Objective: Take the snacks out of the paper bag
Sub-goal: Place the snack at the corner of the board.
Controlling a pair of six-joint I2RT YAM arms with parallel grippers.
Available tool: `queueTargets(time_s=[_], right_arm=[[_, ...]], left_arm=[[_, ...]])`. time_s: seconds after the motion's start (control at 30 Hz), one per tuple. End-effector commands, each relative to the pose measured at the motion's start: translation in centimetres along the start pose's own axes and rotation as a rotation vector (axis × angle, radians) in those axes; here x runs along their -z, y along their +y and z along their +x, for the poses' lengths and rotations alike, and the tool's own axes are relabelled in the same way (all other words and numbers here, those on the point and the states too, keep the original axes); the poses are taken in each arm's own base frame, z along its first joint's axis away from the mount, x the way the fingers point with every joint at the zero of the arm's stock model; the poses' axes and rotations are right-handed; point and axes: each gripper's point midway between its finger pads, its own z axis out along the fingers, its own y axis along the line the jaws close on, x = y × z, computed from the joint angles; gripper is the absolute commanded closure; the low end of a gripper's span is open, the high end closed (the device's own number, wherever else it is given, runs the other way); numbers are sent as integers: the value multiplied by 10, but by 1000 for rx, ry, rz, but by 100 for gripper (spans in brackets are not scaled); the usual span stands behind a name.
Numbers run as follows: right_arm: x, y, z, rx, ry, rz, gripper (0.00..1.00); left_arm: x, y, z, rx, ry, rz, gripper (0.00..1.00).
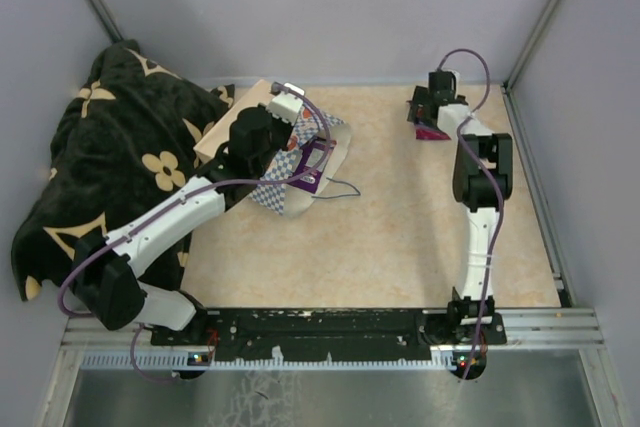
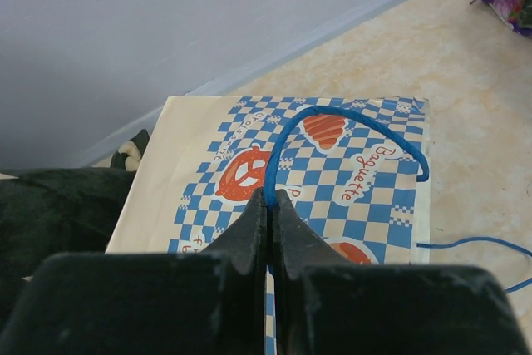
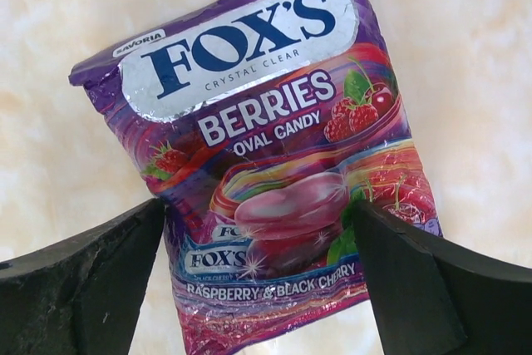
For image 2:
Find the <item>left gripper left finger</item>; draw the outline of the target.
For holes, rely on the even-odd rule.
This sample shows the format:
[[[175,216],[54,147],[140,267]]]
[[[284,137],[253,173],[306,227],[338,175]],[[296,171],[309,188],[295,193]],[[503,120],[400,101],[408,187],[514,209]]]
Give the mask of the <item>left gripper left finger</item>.
[[[17,301],[2,353],[263,353],[266,219],[256,190],[197,253],[48,258]]]

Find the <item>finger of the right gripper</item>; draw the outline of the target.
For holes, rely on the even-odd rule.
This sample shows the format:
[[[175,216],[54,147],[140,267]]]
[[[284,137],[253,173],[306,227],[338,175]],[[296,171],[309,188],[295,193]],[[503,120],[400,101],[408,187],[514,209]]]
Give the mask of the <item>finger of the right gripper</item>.
[[[519,29],[531,29],[531,0],[523,0],[517,20],[517,27]]]

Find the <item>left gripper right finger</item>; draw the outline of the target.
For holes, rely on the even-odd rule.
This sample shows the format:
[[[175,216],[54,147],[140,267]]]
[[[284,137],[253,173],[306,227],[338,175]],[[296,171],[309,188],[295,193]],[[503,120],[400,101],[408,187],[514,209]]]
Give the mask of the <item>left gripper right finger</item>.
[[[526,354],[510,302],[484,269],[356,264],[298,216],[272,211],[280,354]]]

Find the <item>blue checkered paper bag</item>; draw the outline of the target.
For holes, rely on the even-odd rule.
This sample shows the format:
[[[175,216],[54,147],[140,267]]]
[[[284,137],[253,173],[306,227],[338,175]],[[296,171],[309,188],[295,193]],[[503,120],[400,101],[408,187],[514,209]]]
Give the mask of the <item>blue checkered paper bag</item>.
[[[172,96],[165,103],[108,244],[111,253],[198,252],[244,211],[264,183],[283,127],[312,106],[353,110],[427,151],[429,103],[281,96]],[[277,186],[298,216],[351,260],[430,258],[428,183],[384,135],[341,116],[310,116],[291,131]]]

